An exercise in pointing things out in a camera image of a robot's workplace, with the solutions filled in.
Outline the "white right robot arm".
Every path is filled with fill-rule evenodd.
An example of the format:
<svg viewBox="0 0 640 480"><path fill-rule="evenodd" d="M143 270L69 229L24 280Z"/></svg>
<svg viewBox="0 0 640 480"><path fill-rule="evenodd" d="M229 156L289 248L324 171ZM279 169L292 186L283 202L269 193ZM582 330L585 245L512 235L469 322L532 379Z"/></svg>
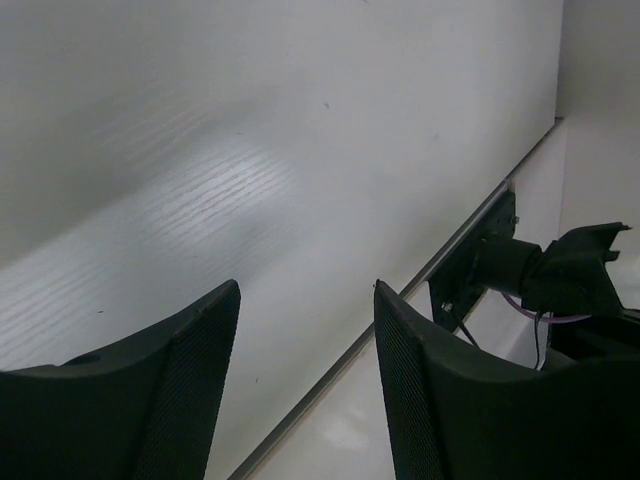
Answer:
<svg viewBox="0 0 640 480"><path fill-rule="evenodd" d="M639 352L639 310L626 307L606 265L620 253L621 222L572 229L548 248L491 235L481 240L473 282L500 292L538 323L557 327L552 347L573 359Z"/></svg>

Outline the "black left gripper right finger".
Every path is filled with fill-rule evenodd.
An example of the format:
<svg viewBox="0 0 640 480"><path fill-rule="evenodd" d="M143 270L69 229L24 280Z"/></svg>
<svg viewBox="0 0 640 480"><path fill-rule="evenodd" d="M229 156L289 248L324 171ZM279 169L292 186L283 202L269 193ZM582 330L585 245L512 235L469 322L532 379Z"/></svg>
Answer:
<svg viewBox="0 0 640 480"><path fill-rule="evenodd" d="M384 282L374 327L397 478L638 477L637 357L526 368L426 319Z"/></svg>

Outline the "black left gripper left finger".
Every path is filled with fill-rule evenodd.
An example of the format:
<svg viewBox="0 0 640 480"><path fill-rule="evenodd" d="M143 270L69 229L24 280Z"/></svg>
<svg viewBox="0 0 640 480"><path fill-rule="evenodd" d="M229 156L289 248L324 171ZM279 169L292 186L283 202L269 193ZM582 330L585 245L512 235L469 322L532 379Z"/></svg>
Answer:
<svg viewBox="0 0 640 480"><path fill-rule="evenodd" d="M1 375L5 479L201 479L241 303L229 280L61 365Z"/></svg>

